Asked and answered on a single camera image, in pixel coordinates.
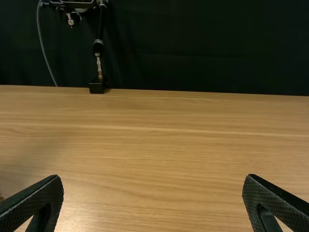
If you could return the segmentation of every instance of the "black backdrop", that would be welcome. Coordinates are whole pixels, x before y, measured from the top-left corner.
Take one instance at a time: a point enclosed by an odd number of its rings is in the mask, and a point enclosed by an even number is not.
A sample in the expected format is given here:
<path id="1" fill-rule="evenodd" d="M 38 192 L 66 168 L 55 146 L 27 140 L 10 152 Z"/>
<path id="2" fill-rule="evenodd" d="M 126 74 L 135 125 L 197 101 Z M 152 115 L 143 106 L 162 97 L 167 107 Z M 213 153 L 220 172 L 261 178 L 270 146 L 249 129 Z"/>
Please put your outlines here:
<path id="1" fill-rule="evenodd" d="M 2 1 L 0 83 L 52 86 L 38 0 Z M 110 0 L 104 69 L 112 88 L 309 95 L 308 0 Z M 96 75 L 96 14 L 76 29 L 41 11 L 60 86 Z"/>

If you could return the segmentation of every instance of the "gray cable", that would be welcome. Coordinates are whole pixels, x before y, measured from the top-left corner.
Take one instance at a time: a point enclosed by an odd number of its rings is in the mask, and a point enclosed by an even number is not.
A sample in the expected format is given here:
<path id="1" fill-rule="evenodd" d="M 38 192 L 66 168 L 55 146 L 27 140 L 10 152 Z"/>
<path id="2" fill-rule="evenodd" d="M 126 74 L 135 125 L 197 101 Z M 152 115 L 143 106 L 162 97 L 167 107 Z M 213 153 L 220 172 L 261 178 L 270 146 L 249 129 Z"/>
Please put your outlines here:
<path id="1" fill-rule="evenodd" d="M 53 75 L 53 72 L 49 66 L 49 63 L 48 63 L 48 60 L 47 60 L 47 57 L 46 57 L 46 54 L 45 54 L 45 49 L 44 49 L 44 45 L 43 45 L 43 40 L 42 40 L 42 35 L 41 35 L 41 28 L 40 28 L 40 19 L 39 19 L 39 11 L 40 11 L 40 4 L 41 4 L 42 0 L 39 0 L 39 3 L 38 3 L 38 8 L 37 8 L 37 27 L 38 27 L 38 33 L 39 33 L 39 38 L 40 38 L 40 44 L 41 44 L 41 49 L 42 49 L 42 52 L 43 52 L 43 56 L 44 56 L 44 59 L 45 59 L 45 63 L 47 65 L 47 68 L 48 68 L 48 71 L 52 77 L 52 80 L 55 84 L 56 87 L 58 87 L 57 85 L 57 82 L 54 78 L 54 75 Z"/>

